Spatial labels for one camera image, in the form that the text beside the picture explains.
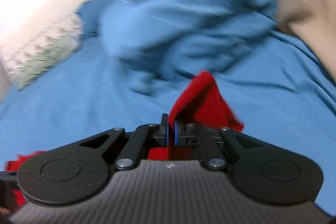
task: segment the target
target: red cloth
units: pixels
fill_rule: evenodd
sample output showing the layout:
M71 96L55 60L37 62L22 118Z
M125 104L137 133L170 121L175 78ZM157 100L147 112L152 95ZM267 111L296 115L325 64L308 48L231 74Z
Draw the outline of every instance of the red cloth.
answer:
M40 154L40 153L43 153L43 152L38 151L38 152L35 152L34 154L29 155L29 156L19 155L17 160L11 160L11 161L7 162L6 171L17 172L19 170L19 167L20 167L21 164L23 164L29 158L31 158L31 157L33 157L37 154ZM26 203L26 200L23 197L21 191L13 191L13 193L16 196L15 200L16 200L16 204L17 204L18 207L21 207L22 205L24 205Z
M173 106L168 122L174 129L174 122L177 118L184 122L201 123L213 129L230 127L242 131L244 125L240 123L223 100L214 77L202 71L193 78L186 90ZM174 138L170 138L168 148L153 148L148 154L149 160L186 160L190 157L192 149L186 147L175 147ZM20 165L30 157L39 154L36 152L29 156L20 156L17 161L9 161L6 170L17 171ZM20 191L16 191L17 203L19 206L25 203Z
M184 122L200 123L216 130L230 127L242 131L244 128L222 98L216 80L207 71L194 77L176 101L168 118L171 128L178 117Z

